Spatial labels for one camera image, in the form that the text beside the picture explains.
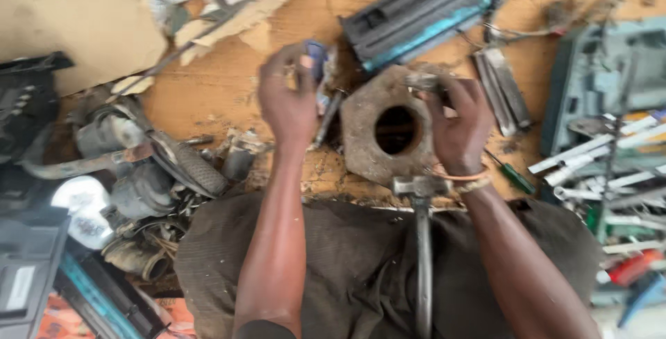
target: hammer head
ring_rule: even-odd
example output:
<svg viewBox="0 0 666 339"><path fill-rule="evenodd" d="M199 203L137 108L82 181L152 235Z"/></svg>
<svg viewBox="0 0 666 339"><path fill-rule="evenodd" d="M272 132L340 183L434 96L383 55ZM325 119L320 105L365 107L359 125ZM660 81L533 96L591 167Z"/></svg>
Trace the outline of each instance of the hammer head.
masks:
<svg viewBox="0 0 666 339"><path fill-rule="evenodd" d="M439 176L396 176L391 191L398 198L445 196L453 183Z"/></svg>

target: large rusty nut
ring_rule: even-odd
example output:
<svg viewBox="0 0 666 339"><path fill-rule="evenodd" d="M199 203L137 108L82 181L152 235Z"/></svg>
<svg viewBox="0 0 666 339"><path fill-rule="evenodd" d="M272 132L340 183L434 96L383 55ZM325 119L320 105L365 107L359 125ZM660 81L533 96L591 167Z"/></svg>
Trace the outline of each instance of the large rusty nut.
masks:
<svg viewBox="0 0 666 339"><path fill-rule="evenodd" d="M347 98L340 108L347 170L385 187L394 176L426 175L432 167L432 122L423 100L404 84L410 71L391 66ZM403 107L415 129L403 151L388 154L377 142L376 125L388 109Z"/></svg>

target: wooden table surface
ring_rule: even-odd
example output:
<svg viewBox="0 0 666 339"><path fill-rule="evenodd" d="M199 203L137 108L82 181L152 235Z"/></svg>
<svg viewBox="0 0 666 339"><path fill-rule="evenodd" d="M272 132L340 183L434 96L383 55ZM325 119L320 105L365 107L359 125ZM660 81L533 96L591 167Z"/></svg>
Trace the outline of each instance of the wooden table surface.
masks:
<svg viewBox="0 0 666 339"><path fill-rule="evenodd" d="M349 16L375 0L291 0L279 9L268 22L271 25L271 50L282 45L314 38L325 44L336 44L342 29L338 16ZM544 25L544 8L556 0L508 0L498 12L495 23L500 28L521 31L537 30ZM666 0L624 0L614 19L628 20L666 14ZM468 36L481 40L481 28L473 28ZM549 94L550 71L557 51L557 37L534 37L503 48L513 67L513 74L536 121L524 136L502 137L493 130L487 147L505 162L537 183L527 173L527 166L539 161L537 153L540 122ZM455 37L423 54L415 61L459 64L452 71L463 77L476 77L476 71L466 56L471 45ZM146 113L157 128L176 138L197 134L215 136L214 146L221 142L229 129L255 128L262 139L272 135L261 120L256 96L257 69L268 54L262 54L242 42L237 36L219 42L214 51L196 59L189 66L175 63L157 76L153 88L143 96ZM255 165L253 181L261 184L268 176L271 155L262 156ZM496 166L484 156L489 166ZM494 182L505 198L522 196L494 169ZM344 157L324 147L309 152L303 171L302 189L309 194L349 194L355 198L386 199L390 191L347 173Z"/></svg>

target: white plastic part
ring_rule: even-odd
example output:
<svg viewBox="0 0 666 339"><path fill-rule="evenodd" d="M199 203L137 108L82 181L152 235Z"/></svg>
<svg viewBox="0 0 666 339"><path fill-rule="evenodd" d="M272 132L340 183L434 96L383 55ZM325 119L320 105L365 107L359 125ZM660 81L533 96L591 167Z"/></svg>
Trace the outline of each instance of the white plastic part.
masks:
<svg viewBox="0 0 666 339"><path fill-rule="evenodd" d="M67 233L89 249L103 249L114 238L114 231L101 214L110 205L109 193L92 176L71 178L55 191L51 206L69 209L72 217Z"/></svg>

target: green-handled screwdriver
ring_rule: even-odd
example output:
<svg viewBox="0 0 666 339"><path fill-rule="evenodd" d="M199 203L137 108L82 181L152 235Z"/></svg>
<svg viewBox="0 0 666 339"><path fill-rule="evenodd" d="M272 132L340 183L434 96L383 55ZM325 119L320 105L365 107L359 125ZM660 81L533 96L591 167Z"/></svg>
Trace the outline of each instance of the green-handled screwdriver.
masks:
<svg viewBox="0 0 666 339"><path fill-rule="evenodd" d="M509 178L509 180L515 185L516 187L520 188L521 191L527 193L527 194L534 194L534 192L537 191L536 188L530 183L527 179L525 179L524 176L519 174L513 166L510 164L503 164L502 161L499 160L499 158L495 157L495 154L492 154L488 149L484 148L486 153L488 153L489 156L493 157L495 161L499 164L499 170L502 171L504 176Z"/></svg>

